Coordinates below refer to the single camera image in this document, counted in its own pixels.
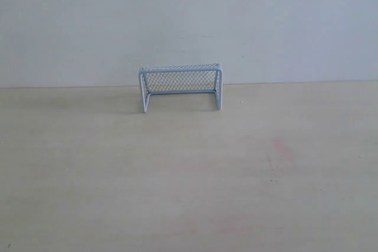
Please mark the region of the white miniature soccer goal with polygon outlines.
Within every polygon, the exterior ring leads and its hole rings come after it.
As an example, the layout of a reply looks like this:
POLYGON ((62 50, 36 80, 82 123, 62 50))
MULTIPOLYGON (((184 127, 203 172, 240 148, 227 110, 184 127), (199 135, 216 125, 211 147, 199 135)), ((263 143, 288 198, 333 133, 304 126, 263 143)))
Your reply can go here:
POLYGON ((143 110, 151 96, 213 94, 217 109, 223 108, 223 70, 220 64, 142 67, 138 74, 143 110))

